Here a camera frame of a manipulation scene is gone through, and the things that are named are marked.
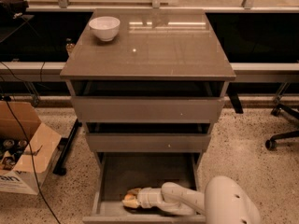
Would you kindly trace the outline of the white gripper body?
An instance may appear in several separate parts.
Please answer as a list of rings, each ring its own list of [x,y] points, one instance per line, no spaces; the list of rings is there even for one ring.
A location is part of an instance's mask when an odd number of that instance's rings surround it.
[[[158,207],[163,202],[163,195],[160,189],[143,188],[137,194],[138,204],[145,209]]]

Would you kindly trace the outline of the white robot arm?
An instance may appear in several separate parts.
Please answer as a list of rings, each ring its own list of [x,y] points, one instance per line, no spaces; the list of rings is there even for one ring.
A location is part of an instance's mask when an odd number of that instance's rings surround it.
[[[206,224],[261,224],[261,215],[247,193],[233,179],[215,176],[205,191],[187,189],[173,182],[160,188],[135,188],[127,191],[122,204],[128,208],[160,210],[190,216],[194,212],[206,218]]]

